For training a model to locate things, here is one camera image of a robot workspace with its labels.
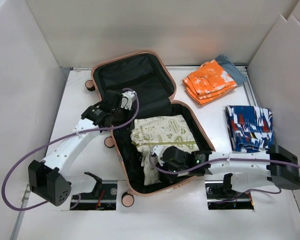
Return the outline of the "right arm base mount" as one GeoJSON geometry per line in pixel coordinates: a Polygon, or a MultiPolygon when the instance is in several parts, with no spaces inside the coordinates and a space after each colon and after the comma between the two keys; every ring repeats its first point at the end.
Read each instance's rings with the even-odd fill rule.
{"type": "Polygon", "coordinates": [[[232,173],[223,180],[205,181],[207,207],[209,210],[254,210],[250,192],[241,193],[232,189],[232,173]]]}

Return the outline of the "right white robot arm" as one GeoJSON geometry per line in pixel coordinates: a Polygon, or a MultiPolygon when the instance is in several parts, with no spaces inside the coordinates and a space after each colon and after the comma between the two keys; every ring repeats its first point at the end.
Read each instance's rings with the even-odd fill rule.
{"type": "Polygon", "coordinates": [[[221,191],[227,197],[264,186],[283,190],[300,189],[298,158],[279,145],[265,151],[222,153],[197,150],[191,153],[176,146],[155,146],[156,169],[170,180],[182,176],[223,174],[221,191]]]}

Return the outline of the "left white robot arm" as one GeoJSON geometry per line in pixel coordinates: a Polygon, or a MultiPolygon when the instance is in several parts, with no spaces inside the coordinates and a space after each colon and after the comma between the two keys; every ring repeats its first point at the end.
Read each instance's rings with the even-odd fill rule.
{"type": "Polygon", "coordinates": [[[103,131],[126,127],[138,114],[137,93],[125,88],[121,93],[107,90],[103,100],[89,106],[82,114],[69,137],[41,161],[28,166],[30,191],[58,207],[69,197],[87,194],[97,198],[102,191],[102,179],[91,172],[80,176],[68,174],[72,164],[86,146],[103,131]]]}

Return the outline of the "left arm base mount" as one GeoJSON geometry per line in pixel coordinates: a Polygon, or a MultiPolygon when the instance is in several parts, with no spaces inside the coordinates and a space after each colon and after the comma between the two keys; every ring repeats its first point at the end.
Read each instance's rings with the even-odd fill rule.
{"type": "Polygon", "coordinates": [[[71,211],[115,211],[117,206],[118,182],[103,180],[91,172],[75,179],[74,194],[71,196],[71,211]]]}

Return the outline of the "blue white red cloth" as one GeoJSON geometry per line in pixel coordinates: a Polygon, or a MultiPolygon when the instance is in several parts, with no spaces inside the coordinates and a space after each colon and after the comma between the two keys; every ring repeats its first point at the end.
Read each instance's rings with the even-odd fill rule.
{"type": "Polygon", "coordinates": [[[268,108],[227,105],[225,117],[233,151],[255,153],[275,143],[273,113],[268,108]]]}

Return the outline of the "cream green printed cloth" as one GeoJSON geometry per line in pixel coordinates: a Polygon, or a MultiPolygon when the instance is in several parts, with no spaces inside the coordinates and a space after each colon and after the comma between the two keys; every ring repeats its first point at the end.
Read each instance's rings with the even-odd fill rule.
{"type": "Polygon", "coordinates": [[[142,156],[141,167],[143,167],[145,186],[160,182],[159,172],[152,167],[149,161],[153,146],[163,146],[164,149],[176,146],[188,153],[199,150],[182,115],[135,119],[130,138],[131,143],[136,146],[142,156]]]}

